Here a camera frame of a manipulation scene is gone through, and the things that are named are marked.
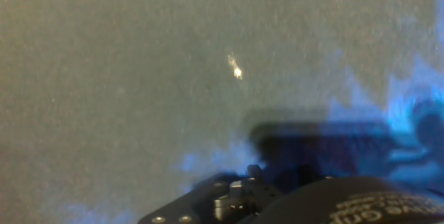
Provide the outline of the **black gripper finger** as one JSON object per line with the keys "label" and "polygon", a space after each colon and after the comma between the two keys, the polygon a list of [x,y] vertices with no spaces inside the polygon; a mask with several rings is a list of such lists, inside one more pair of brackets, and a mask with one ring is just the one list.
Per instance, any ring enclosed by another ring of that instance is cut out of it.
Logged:
{"label": "black gripper finger", "polygon": [[252,224],[281,196],[258,165],[247,174],[216,174],[191,191],[142,217],[138,224]]}

